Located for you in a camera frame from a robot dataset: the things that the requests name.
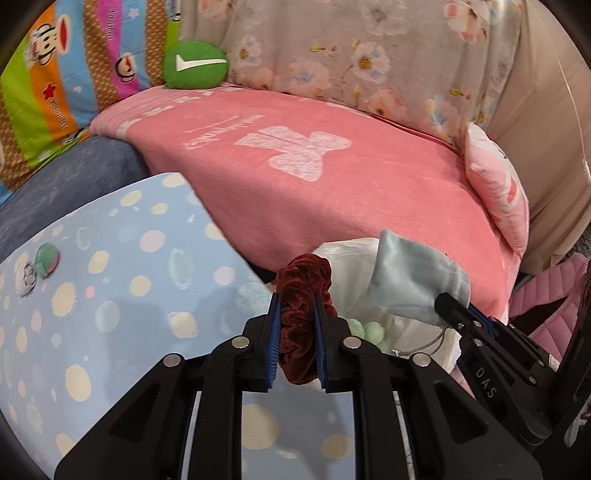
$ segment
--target red velvet scrunchie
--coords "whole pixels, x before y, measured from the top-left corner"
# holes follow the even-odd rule
[[[318,378],[314,351],[314,292],[320,292],[327,315],[332,305],[330,263],[314,254],[295,257],[277,272],[281,302],[279,365],[290,383],[304,385]]]

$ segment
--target light blue mat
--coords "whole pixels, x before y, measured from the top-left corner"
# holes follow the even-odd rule
[[[53,275],[15,293],[14,267],[51,242]],[[164,355],[204,355],[267,311],[271,294],[179,174],[85,205],[0,265],[0,408],[52,478],[63,455]],[[245,394],[243,477],[353,479],[349,394]]]

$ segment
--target pink blanket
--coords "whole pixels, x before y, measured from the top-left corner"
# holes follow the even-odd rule
[[[282,93],[155,87],[117,103],[94,135],[179,171],[230,243],[269,270],[323,242],[388,228],[470,275],[472,302],[506,316],[518,257],[443,144],[360,112]]]

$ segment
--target light blue cloth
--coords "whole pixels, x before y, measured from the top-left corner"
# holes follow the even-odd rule
[[[43,242],[58,247],[60,263],[19,298],[15,263]],[[0,264],[0,285],[0,409],[50,478],[164,355],[211,352],[271,298],[179,174],[54,222]],[[279,372],[271,393],[244,395],[245,480],[355,477],[351,396],[314,387]]]
[[[470,303],[470,277],[460,265],[428,245],[390,230],[381,232],[364,303],[391,315],[436,325],[435,299],[445,292],[465,307]]]

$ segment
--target pink quilted fabric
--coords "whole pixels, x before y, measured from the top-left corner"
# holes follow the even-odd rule
[[[581,292],[589,259],[574,254],[566,262],[545,270],[515,292],[509,303],[509,317],[533,307],[565,298],[563,304],[530,335],[559,361],[569,345],[577,322]]]

